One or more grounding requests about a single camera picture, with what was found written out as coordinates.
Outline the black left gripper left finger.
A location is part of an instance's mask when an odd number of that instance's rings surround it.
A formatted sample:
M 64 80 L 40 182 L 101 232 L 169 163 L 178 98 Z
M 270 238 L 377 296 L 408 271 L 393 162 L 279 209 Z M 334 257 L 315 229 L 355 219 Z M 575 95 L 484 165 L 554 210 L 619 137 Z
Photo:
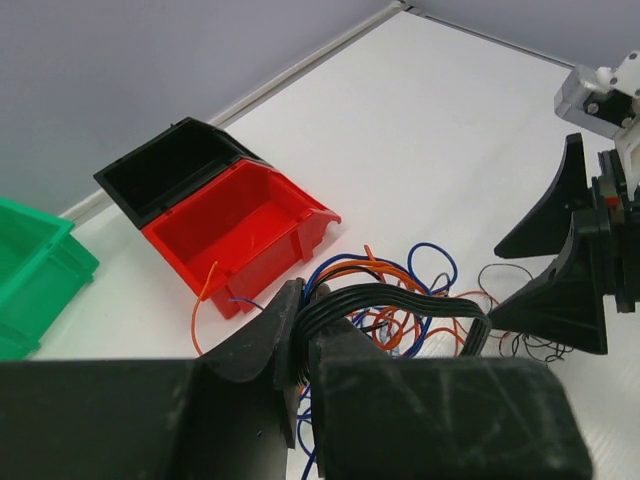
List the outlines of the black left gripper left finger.
M 287 281 L 253 320 L 193 359 L 1 366 L 5 479 L 282 479 L 298 405 Z

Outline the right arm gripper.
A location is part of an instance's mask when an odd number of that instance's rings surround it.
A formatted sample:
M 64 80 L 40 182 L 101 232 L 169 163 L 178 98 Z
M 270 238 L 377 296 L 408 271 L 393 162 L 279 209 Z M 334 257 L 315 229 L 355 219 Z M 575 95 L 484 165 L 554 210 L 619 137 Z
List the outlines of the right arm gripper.
M 605 355 L 604 295 L 615 298 L 620 313 L 633 312 L 639 301 L 639 100 L 617 90 L 595 94 L 589 112 L 614 126 L 615 148 L 598 154 L 608 239 L 595 212 L 573 213 L 588 207 L 590 191 L 583 137 L 568 135 L 550 186 L 494 248 L 503 259 L 560 253 L 489 317 L 496 329 Z

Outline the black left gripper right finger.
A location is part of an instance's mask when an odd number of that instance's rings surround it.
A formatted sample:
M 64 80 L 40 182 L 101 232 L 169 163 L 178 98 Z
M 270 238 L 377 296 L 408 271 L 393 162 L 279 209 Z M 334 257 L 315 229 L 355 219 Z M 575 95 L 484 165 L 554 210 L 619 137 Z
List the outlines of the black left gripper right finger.
M 461 354 L 394 358 L 348 321 L 391 306 L 425 317 L 467 317 Z M 564 388 L 546 367 L 484 357 L 491 323 L 464 298 L 388 284 L 341 288 L 305 309 L 323 479 L 590 479 L 594 466 Z

